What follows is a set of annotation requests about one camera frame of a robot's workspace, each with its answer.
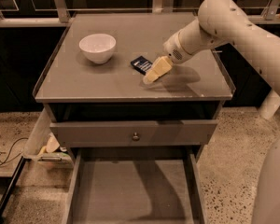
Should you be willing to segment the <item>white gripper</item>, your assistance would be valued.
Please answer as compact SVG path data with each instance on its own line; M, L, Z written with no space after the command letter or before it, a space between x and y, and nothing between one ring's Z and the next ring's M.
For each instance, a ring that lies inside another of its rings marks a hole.
M143 77L145 84L151 84L168 73L172 69L173 63L184 63L198 52L193 46L190 46L191 50L186 50L186 46L182 44L179 35L180 31L174 33L163 43L163 51L166 56L160 56L155 60Z

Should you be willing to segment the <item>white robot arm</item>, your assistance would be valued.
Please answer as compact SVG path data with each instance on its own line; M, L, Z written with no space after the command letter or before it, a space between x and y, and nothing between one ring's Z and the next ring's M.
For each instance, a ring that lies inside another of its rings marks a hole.
M280 106L280 37L249 20L232 0L204 0L198 18L173 34L164 44L164 54L146 72L150 84L205 49L231 44L270 85L271 91L259 113L273 117ZM280 138L262 164L252 224L280 224Z

